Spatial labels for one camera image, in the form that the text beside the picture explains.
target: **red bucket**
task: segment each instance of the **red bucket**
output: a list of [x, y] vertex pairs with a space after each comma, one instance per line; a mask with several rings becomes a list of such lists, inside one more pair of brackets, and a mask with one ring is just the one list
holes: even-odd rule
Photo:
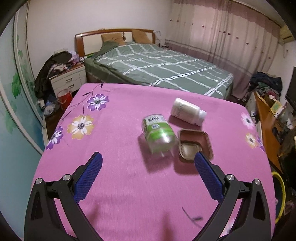
[[66, 110], [72, 100], [72, 92], [69, 89], [62, 90], [57, 94], [57, 101], [61, 104], [62, 110]]

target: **brown plastic container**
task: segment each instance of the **brown plastic container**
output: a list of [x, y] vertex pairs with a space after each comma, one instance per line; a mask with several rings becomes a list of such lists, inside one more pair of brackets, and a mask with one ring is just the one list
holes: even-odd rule
[[182, 162], [194, 162], [195, 154], [199, 151], [209, 159], [213, 159], [210, 139], [204, 131], [182, 129], [178, 133], [179, 155]]

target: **wooden headboard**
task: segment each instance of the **wooden headboard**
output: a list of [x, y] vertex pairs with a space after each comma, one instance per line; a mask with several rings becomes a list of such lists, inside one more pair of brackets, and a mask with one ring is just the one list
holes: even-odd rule
[[[148, 38], [155, 44], [155, 34], [153, 30], [149, 29], [138, 29], [144, 31]], [[105, 33], [122, 33], [123, 40], [126, 42], [131, 42], [132, 38], [131, 28], [116, 28], [116, 29], [102, 29], [92, 32], [86, 32], [75, 35], [76, 49], [80, 57], [98, 52], [102, 45], [101, 35]]]

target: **drawer handle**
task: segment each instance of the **drawer handle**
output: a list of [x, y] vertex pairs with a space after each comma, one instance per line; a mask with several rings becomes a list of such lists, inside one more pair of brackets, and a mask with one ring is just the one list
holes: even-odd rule
[[71, 82], [73, 78], [66, 80], [66, 83]]

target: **metal screw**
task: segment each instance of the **metal screw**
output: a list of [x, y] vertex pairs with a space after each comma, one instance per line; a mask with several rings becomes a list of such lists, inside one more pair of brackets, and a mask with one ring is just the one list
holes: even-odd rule
[[36, 183], [36, 184], [40, 184], [40, 183], [42, 183], [42, 179], [41, 179], [41, 178], [38, 178], [38, 179], [36, 180], [35, 183]]
[[227, 179], [229, 181], [233, 181], [234, 180], [234, 175], [231, 175], [231, 174], [227, 175]]
[[255, 184], [260, 185], [261, 184], [260, 180], [259, 179], [255, 179]]
[[63, 176], [64, 181], [68, 181], [68, 180], [70, 180], [70, 178], [71, 178], [71, 176], [69, 174]]

